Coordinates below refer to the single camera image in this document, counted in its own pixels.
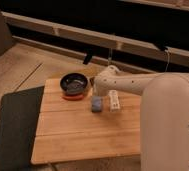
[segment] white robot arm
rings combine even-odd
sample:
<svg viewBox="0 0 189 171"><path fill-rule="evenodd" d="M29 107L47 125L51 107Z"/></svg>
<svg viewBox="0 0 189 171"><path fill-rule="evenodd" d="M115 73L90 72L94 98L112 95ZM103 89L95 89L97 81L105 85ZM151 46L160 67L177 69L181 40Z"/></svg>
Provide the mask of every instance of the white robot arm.
<svg viewBox="0 0 189 171"><path fill-rule="evenodd" d="M94 85L99 96L108 90L142 95L142 171L189 171L189 74L119 76L109 66Z"/></svg>

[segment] wooden tabletop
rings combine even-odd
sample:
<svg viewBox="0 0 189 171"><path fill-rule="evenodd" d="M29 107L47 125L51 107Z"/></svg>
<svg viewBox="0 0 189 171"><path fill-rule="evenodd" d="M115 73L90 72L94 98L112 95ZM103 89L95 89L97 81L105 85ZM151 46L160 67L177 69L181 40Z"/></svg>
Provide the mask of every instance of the wooden tabletop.
<svg viewBox="0 0 189 171"><path fill-rule="evenodd" d="M46 81L31 162L72 160L140 154L140 97L119 92L121 110L91 112L91 88L81 101L62 98L60 78Z"/></svg>

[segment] wire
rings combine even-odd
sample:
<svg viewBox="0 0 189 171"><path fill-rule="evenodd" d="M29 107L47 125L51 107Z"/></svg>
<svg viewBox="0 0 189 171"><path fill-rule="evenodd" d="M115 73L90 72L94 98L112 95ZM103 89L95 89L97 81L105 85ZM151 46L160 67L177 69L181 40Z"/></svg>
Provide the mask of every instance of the wire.
<svg viewBox="0 0 189 171"><path fill-rule="evenodd" d="M111 65L112 63L112 55L113 55L113 50L109 49L108 66Z"/></svg>
<svg viewBox="0 0 189 171"><path fill-rule="evenodd" d="M170 53L169 53L169 51L168 50L165 50L165 52L166 52L166 54L167 54L167 65L166 65L166 68L165 68L165 72L167 72L167 70L168 70L168 66L169 66L169 64L170 64L170 60L171 60L171 55L170 55Z"/></svg>

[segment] sponge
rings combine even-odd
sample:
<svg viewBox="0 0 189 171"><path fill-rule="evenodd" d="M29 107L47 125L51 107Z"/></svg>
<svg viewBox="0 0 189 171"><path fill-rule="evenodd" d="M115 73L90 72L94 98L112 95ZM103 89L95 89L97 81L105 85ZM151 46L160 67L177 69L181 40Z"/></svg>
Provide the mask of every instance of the sponge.
<svg viewBox="0 0 189 171"><path fill-rule="evenodd" d="M100 96L92 96L91 104L92 112L97 113L102 111L102 98Z"/></svg>

